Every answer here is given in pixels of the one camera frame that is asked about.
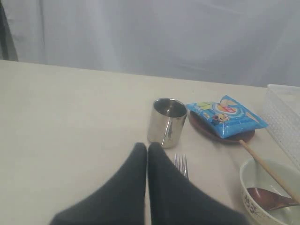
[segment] white curtain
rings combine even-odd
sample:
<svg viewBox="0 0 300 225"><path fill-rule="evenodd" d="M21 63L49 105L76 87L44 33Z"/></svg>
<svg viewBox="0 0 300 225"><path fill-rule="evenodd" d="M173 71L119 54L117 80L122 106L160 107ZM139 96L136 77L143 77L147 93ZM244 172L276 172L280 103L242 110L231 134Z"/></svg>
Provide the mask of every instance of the white curtain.
<svg viewBox="0 0 300 225"><path fill-rule="evenodd" d="M299 0L2 3L19 61L300 86Z"/></svg>

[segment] bowl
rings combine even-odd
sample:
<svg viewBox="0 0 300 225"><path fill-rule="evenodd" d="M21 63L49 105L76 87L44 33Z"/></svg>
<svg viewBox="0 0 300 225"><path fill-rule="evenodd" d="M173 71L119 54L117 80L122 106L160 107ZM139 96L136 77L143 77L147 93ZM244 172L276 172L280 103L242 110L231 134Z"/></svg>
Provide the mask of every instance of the bowl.
<svg viewBox="0 0 300 225"><path fill-rule="evenodd" d="M289 166L264 159L269 167L300 195L300 172ZM298 225L300 224L300 206L278 210L263 210L250 196L247 188L264 188L268 191L289 197L276 181L253 159L249 159L240 168L241 197L251 217L262 225Z"/></svg>

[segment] stainless steel cup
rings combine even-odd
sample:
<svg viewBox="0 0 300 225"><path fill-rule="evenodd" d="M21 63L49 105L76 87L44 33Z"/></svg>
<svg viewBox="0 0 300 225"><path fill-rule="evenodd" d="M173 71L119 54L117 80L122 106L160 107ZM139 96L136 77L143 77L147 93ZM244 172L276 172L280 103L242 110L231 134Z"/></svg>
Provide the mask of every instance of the stainless steel cup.
<svg viewBox="0 0 300 225"><path fill-rule="evenodd" d="M183 103L171 98L159 98L153 103L148 130L150 142L161 143L163 148L177 145L187 117Z"/></svg>

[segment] snack package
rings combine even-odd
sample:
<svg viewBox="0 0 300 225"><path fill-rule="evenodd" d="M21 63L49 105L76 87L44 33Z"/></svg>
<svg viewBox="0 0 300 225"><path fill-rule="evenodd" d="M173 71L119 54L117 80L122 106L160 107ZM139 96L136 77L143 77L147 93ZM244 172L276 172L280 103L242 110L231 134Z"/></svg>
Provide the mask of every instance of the snack package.
<svg viewBox="0 0 300 225"><path fill-rule="evenodd" d="M264 120L227 95L220 103L193 103L188 104L187 108L207 121L221 138L268 126Z"/></svg>

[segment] chopstick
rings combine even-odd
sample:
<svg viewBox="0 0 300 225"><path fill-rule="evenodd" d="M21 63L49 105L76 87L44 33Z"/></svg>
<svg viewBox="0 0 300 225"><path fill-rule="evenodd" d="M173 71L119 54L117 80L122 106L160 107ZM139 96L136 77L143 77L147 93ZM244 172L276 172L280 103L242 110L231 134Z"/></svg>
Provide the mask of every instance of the chopstick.
<svg viewBox="0 0 300 225"><path fill-rule="evenodd" d="M265 169L265 171L283 188L283 190L288 193L292 199L300 204L300 197L287 186L287 184L269 167L269 165L266 164L265 161L263 161L243 140L239 140L239 142L247 150L247 152L249 152L254 160L258 162Z"/></svg>

